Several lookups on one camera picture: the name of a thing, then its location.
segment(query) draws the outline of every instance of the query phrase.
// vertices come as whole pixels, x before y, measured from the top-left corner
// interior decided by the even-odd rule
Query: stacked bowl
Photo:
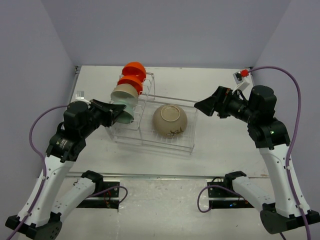
[[[110,96],[113,104],[126,106],[117,122],[130,124],[134,120],[134,107],[138,103],[139,95],[143,92],[143,82],[147,72],[140,62],[134,61],[124,66],[122,75]]]

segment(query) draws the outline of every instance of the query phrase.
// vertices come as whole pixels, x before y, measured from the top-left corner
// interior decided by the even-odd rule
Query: light green bowl
[[[125,99],[123,99],[123,100],[117,100],[113,102],[113,104],[126,105],[126,108],[123,110],[123,113],[121,113],[121,115],[116,120],[117,123],[130,124],[133,122],[135,114],[134,114],[134,109],[130,102],[127,102]]]

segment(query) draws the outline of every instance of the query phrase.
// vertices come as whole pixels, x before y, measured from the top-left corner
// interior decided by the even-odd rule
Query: gray wall
[[[263,65],[285,68],[300,85],[302,111],[292,157],[305,198],[312,209],[320,211],[319,0],[292,0],[255,66]],[[298,101],[294,84],[275,70],[256,72],[254,79],[256,84],[274,89],[278,99],[276,116],[285,122],[292,137]],[[314,239],[320,237],[319,226],[311,226]]]
[[[78,65],[252,66],[290,0],[42,0]]]
[[[0,239],[11,232],[8,216],[26,203],[40,159],[28,134],[34,119],[46,109],[66,104],[74,66],[40,0],[0,1]],[[62,112],[45,117],[34,132],[44,152]]]

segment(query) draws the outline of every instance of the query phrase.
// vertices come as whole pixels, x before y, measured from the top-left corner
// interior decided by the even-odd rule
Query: orange bowl
[[[127,75],[120,78],[117,85],[120,84],[130,84],[132,85],[137,93],[140,95],[143,91],[143,85],[141,81],[135,75]]]
[[[122,69],[122,75],[134,75],[140,80],[141,83],[143,83],[147,77],[147,72],[145,67],[140,62],[133,61],[124,66]]]

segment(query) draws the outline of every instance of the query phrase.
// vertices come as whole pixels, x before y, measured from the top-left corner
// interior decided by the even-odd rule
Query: red connector
[[[241,77],[248,77],[249,76],[249,71],[247,69],[242,70],[241,72]]]

